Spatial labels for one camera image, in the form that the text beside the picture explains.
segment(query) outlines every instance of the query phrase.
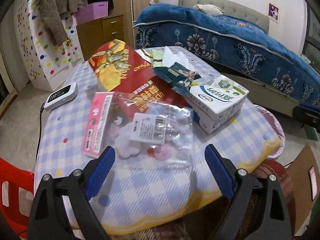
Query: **red plastic chair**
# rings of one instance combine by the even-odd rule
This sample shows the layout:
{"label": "red plastic chair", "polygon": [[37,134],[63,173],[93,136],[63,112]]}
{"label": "red plastic chair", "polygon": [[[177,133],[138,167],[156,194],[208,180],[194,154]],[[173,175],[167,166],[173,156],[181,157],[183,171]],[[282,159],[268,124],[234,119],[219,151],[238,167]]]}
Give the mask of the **red plastic chair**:
{"label": "red plastic chair", "polygon": [[[28,217],[19,211],[19,187],[33,194],[35,175],[7,163],[0,158],[0,211],[10,227],[22,238],[27,238]],[[2,184],[8,182],[9,207],[2,203]]]}

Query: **pink trash bin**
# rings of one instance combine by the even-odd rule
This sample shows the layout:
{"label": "pink trash bin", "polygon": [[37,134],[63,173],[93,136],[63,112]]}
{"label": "pink trash bin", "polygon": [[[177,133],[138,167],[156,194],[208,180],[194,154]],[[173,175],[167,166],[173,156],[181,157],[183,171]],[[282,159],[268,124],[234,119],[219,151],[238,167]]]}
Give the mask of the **pink trash bin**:
{"label": "pink trash bin", "polygon": [[80,8],[76,13],[77,24],[108,16],[108,2],[95,2]]}
{"label": "pink trash bin", "polygon": [[281,141],[280,145],[276,149],[274,149],[274,151],[270,155],[267,156],[267,160],[276,161],[284,150],[284,142],[285,142],[284,131],[278,119],[276,119],[276,117],[270,111],[263,108],[262,106],[255,105],[255,107],[264,116],[264,118],[267,119],[268,123],[271,125],[273,130],[277,133],[277,135],[280,138],[280,141]]}

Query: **black screen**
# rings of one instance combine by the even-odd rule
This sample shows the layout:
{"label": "black screen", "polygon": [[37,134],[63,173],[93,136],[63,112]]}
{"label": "black screen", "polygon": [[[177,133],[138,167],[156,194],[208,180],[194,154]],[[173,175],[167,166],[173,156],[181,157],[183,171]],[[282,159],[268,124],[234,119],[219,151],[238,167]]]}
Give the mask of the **black screen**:
{"label": "black screen", "polygon": [[69,92],[71,85],[66,86],[63,89],[58,90],[57,92],[53,93],[48,100],[48,103],[51,102],[52,100],[55,100],[58,97],[61,97],[62,95],[66,94]]}

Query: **headboard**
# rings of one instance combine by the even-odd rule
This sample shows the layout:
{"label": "headboard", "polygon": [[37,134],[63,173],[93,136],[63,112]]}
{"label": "headboard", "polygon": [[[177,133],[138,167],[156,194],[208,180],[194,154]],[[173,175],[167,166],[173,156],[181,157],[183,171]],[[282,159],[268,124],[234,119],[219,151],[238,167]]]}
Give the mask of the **headboard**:
{"label": "headboard", "polygon": [[213,4],[224,10],[225,14],[253,22],[267,33],[269,32],[269,18],[267,16],[235,2],[228,0],[179,0],[178,2],[178,5],[189,8],[193,8],[196,4]]}

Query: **floor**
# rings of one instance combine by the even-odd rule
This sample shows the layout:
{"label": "floor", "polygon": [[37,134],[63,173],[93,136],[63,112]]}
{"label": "floor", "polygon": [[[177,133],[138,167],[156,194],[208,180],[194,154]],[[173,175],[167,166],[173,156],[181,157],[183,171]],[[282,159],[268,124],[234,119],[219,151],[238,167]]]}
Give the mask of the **floor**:
{"label": "floor", "polygon": [[[34,171],[36,149],[39,138],[39,118],[42,103],[50,92],[35,89],[28,84],[18,95],[4,117],[0,120],[0,157],[12,165]],[[301,124],[285,115],[274,113],[284,129],[285,148],[278,159],[282,165],[293,161],[306,143],[315,153],[320,167],[320,143],[308,138],[308,131],[301,129]],[[42,113],[42,126],[48,118],[48,112]]]}

